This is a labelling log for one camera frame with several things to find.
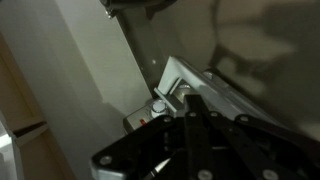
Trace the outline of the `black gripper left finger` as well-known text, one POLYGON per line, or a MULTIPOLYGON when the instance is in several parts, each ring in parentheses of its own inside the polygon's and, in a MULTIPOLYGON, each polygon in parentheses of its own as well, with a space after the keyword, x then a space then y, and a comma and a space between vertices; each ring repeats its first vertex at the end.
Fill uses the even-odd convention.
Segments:
POLYGON ((163 164, 154 180, 213 180, 207 108, 199 95, 187 95, 184 103, 184 116, 161 115, 94 154, 93 179, 143 180, 163 164))

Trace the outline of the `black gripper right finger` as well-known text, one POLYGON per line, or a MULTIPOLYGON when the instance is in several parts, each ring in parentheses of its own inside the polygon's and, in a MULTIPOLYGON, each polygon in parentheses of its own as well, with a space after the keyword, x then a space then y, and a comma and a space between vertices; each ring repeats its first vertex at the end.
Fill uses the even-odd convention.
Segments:
POLYGON ((319 141, 247 114, 208 121, 256 180, 320 180, 319 141))

